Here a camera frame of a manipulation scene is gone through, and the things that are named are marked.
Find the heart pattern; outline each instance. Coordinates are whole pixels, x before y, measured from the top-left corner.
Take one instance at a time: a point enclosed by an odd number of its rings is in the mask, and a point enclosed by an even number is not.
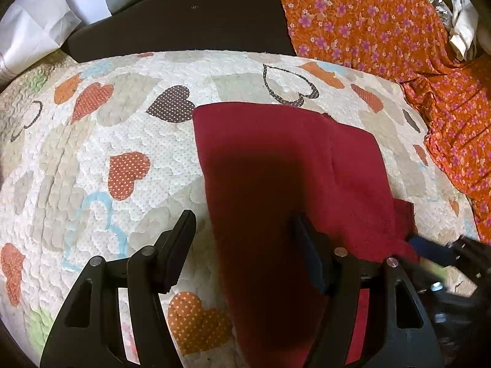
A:
[[[80,79],[80,73],[77,73],[57,86],[53,97],[55,104],[63,104],[73,97],[80,83],[82,83],[82,79]]]
[[[109,158],[107,187],[111,196],[123,201],[134,190],[135,180],[144,179],[150,169],[150,159],[141,152],[126,152]]]
[[[307,82],[307,84],[310,86],[310,89],[312,90],[312,92],[309,95],[298,93],[299,94],[299,97],[295,101],[287,101],[287,100],[285,100],[284,98],[280,97],[278,94],[275,94],[275,92],[269,86],[268,80],[266,78],[266,76],[268,74],[268,68],[269,69],[276,69],[278,71],[282,71],[282,72],[286,72],[286,73],[291,73],[292,75],[295,75],[295,76],[299,77],[300,79],[302,79],[302,80],[304,80],[304,81]],[[303,105],[303,98],[315,99],[315,98],[318,98],[319,97],[319,91],[318,91],[318,89],[315,87],[315,85],[313,85],[305,77],[303,77],[301,75],[298,75],[296,73],[287,71],[286,69],[283,69],[283,68],[280,68],[280,67],[269,66],[269,65],[265,65],[263,63],[263,81],[264,81],[264,85],[268,89],[269,95],[271,95],[274,99],[276,99],[280,104],[283,104],[283,105],[290,105],[290,106],[295,106],[295,107],[299,108],[299,107],[301,107]]]
[[[191,292],[180,292],[172,298],[167,321],[183,355],[220,347],[232,336],[228,315],[219,309],[205,309]]]
[[[307,62],[299,67],[309,72],[311,75],[314,75],[318,79],[321,79],[324,83],[330,85],[331,87],[337,88],[339,90],[342,90],[344,88],[343,82],[336,78],[336,73],[325,71],[315,62]]]
[[[12,306],[17,307],[21,299],[22,263],[25,256],[14,245],[6,243],[0,257],[3,274],[7,277],[8,299]]]
[[[351,85],[352,90],[358,94],[358,96],[366,102],[366,104],[375,112],[378,113],[384,109],[384,103],[377,97],[374,93],[357,86],[356,84]]]
[[[114,86],[111,84],[102,86],[101,83],[92,83],[88,86],[75,101],[70,124],[96,111],[99,106],[107,102],[113,91]]]
[[[13,133],[11,136],[10,136],[10,142],[14,142],[22,133],[22,131],[24,130],[27,130],[28,128],[30,128],[34,123],[36,123],[36,120],[39,119],[39,117],[41,116],[41,112],[43,110],[43,103],[41,101],[33,101],[33,104],[37,104],[38,105],[38,112],[36,113],[36,116],[34,117],[34,119],[32,119],[30,121],[30,123],[28,123],[27,125],[24,125],[17,134]]]
[[[187,87],[170,87],[155,99],[146,112],[169,123],[183,123],[191,120],[195,109],[195,104],[188,101],[188,98]]]

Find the orange blanket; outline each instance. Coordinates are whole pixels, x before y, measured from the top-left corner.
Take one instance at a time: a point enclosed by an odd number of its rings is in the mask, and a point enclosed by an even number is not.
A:
[[[281,1],[297,55],[401,83],[429,125],[431,157],[472,199],[480,236],[491,242],[489,57],[459,63],[428,0]]]

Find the bed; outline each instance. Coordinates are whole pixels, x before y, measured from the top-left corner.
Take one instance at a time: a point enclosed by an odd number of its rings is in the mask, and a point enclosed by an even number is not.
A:
[[[254,52],[146,52],[76,63],[57,51],[0,95],[0,313],[25,354],[39,364],[71,286],[94,255],[131,255],[197,216],[182,275],[161,295],[194,297],[228,330],[189,347],[186,367],[243,367],[219,285],[192,110],[244,101],[327,113],[374,134],[392,193],[414,204],[417,231],[441,244],[477,239],[472,210],[428,156],[427,127],[401,88],[379,77],[306,58]],[[457,271],[451,290],[470,294]],[[127,294],[119,294],[127,356],[137,361]]]

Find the red cloth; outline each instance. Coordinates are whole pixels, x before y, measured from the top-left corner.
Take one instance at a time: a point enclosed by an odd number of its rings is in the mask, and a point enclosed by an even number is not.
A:
[[[252,368],[299,368],[327,298],[309,283],[293,214],[304,211],[335,246],[381,262],[392,254],[416,259],[403,241],[412,205],[394,202],[379,147],[364,130],[304,109],[242,102],[198,107],[193,122],[237,341]],[[357,317],[366,322],[366,313]]]

